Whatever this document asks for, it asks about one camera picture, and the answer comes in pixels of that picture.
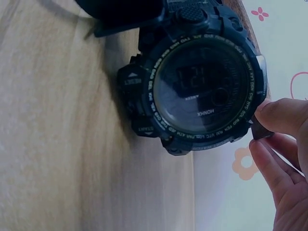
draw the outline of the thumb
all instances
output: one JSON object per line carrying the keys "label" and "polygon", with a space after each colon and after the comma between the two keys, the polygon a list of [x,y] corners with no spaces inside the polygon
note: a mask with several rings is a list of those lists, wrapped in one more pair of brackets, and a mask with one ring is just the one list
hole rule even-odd
{"label": "thumb", "polygon": [[308,101],[286,98],[271,102],[266,99],[255,115],[266,129],[297,139],[308,130]]}

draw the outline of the light wood table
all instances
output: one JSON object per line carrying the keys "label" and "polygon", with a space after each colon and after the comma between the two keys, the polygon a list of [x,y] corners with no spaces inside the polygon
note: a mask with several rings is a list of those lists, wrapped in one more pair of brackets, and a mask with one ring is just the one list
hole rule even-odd
{"label": "light wood table", "polygon": [[192,156],[137,138],[115,91],[137,30],[84,39],[55,2],[0,1],[0,231],[192,231]]}

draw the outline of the fingernail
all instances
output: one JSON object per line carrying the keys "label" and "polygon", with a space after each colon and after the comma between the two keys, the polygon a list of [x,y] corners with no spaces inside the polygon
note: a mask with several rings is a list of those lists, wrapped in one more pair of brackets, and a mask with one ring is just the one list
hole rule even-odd
{"label": "fingernail", "polygon": [[251,145],[253,145],[255,142],[257,142],[257,141],[256,141],[256,140],[251,140],[251,141],[250,141],[249,146],[248,146],[249,149],[251,148]]}
{"label": "fingernail", "polygon": [[262,109],[267,105],[267,104],[269,104],[271,102],[271,100],[269,100],[269,99],[265,99],[260,105],[259,105],[259,107],[257,108],[257,111],[258,112],[260,112],[260,111],[262,111]]}

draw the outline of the watch bezel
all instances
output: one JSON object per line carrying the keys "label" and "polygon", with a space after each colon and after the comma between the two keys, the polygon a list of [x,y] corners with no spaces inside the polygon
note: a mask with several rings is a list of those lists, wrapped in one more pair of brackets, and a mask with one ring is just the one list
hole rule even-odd
{"label": "watch bezel", "polygon": [[[249,106],[242,110],[242,115],[240,115],[240,112],[240,116],[231,121],[229,125],[225,126],[220,131],[201,134],[189,134],[177,130],[175,127],[167,123],[163,116],[161,116],[154,101],[153,85],[157,69],[173,49],[176,49],[181,44],[185,44],[186,42],[192,41],[194,39],[217,39],[220,42],[225,42],[231,48],[237,50],[237,53],[242,56],[243,61],[245,61],[246,69],[250,72],[250,79],[248,81],[249,93],[247,95],[247,102],[249,102]],[[142,66],[148,70],[148,74],[144,78],[144,94],[142,97],[146,115],[150,118],[153,126],[159,131],[162,139],[172,139],[174,141],[184,142],[187,143],[188,146],[191,146],[189,144],[192,143],[193,150],[204,150],[213,148],[214,146],[220,146],[226,142],[236,139],[237,136],[241,136],[243,133],[247,133],[251,125],[251,117],[253,116],[254,111],[261,103],[263,98],[263,96],[257,94],[257,92],[264,92],[264,80],[263,83],[259,83],[259,75],[261,70],[257,63],[257,57],[252,47],[247,43],[236,44],[230,39],[221,37],[219,35],[191,35],[181,37],[176,40],[165,38],[161,40],[154,49],[152,49],[152,52],[150,52],[146,57],[146,60]]]}

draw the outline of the white fabric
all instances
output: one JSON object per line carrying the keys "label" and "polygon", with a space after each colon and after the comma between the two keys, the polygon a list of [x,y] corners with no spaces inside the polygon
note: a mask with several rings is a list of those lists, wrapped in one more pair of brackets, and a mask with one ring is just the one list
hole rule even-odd
{"label": "white fabric", "polygon": [[[291,91],[294,98],[308,99],[308,1],[243,2],[267,60],[272,99],[292,98]],[[259,7],[262,13],[252,13]],[[196,231],[272,230],[275,207],[261,173],[250,178],[244,171],[243,180],[232,169],[236,151],[249,155],[241,148],[251,139],[249,133],[236,143],[194,155]]]}

